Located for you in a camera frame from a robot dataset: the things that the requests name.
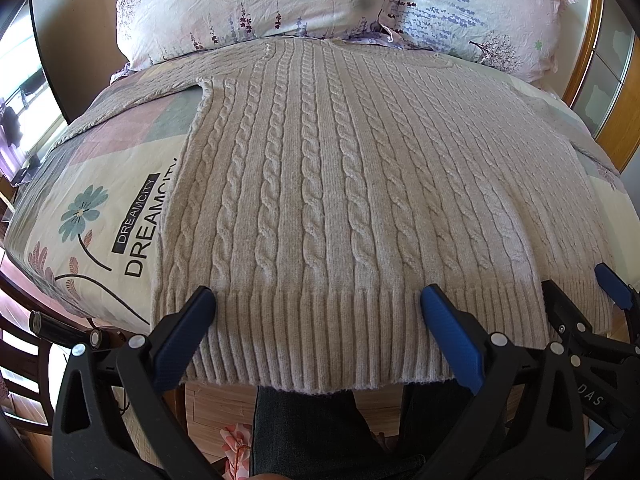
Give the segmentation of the beige cable knit sweater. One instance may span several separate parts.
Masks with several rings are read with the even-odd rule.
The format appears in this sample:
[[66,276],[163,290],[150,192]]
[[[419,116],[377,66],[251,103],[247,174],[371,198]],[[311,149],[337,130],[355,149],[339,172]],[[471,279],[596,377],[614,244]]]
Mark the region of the beige cable knit sweater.
[[445,379],[419,309],[431,284],[525,347],[550,338],[545,280],[610,328],[594,268],[612,252],[577,156],[596,144],[534,88],[431,52],[276,38],[119,81],[70,131],[195,85],[151,292],[154,318],[215,293],[186,379]]

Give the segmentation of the dark wooden chair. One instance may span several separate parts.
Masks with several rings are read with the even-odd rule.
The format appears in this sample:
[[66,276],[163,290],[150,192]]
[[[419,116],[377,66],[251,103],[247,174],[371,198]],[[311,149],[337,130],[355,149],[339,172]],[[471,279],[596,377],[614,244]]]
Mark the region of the dark wooden chair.
[[1,259],[1,408],[26,437],[50,437],[65,352],[76,342],[94,348],[122,344],[126,333],[65,313]]

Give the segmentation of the pink patterned slipper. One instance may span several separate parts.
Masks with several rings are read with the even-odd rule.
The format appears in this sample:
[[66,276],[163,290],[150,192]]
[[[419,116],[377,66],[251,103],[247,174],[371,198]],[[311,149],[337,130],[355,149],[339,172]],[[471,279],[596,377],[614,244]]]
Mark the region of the pink patterned slipper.
[[224,478],[247,480],[250,478],[250,451],[252,450],[252,427],[245,424],[225,426],[220,430],[222,452],[226,464]]

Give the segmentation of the dark trouser leg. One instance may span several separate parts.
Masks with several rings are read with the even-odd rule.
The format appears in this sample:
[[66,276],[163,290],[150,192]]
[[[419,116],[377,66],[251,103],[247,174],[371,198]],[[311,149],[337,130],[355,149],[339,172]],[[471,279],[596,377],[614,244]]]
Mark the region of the dark trouser leg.
[[250,474],[285,479],[388,479],[390,461],[349,390],[256,390]]

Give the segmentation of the patchwork floral bed quilt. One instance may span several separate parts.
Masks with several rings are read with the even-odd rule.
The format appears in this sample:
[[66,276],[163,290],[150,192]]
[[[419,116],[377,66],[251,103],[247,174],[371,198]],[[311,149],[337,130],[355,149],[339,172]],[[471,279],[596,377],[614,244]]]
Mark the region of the patchwork floral bed quilt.
[[[499,75],[512,86],[526,84]],[[566,105],[534,89],[556,105],[559,118],[589,134]],[[70,132],[29,185],[6,249],[67,310],[141,333],[160,320],[151,307],[160,211],[202,97],[202,88],[191,86]],[[612,252],[605,262],[637,281],[639,220],[628,195],[597,144],[577,156],[601,207]]]

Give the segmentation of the blue floral right pillow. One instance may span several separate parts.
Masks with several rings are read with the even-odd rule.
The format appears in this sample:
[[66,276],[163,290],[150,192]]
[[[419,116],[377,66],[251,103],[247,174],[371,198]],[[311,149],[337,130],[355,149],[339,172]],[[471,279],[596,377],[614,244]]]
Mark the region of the blue floral right pillow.
[[561,15],[575,0],[384,0],[381,26],[404,48],[534,82],[556,71]]

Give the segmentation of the pink floral left pillow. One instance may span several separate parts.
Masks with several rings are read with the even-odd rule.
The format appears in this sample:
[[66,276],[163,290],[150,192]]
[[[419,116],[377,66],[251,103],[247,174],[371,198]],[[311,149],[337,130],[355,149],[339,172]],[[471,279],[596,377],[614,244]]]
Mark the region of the pink floral left pillow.
[[117,47],[130,70],[271,36],[350,39],[383,0],[116,0]]

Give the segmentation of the wooden headboard frame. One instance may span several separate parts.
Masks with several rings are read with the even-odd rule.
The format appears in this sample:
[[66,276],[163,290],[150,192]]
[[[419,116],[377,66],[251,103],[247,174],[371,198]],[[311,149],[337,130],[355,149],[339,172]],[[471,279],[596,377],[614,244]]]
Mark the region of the wooden headboard frame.
[[639,36],[616,0],[576,0],[562,17],[547,84],[623,171],[639,151]]

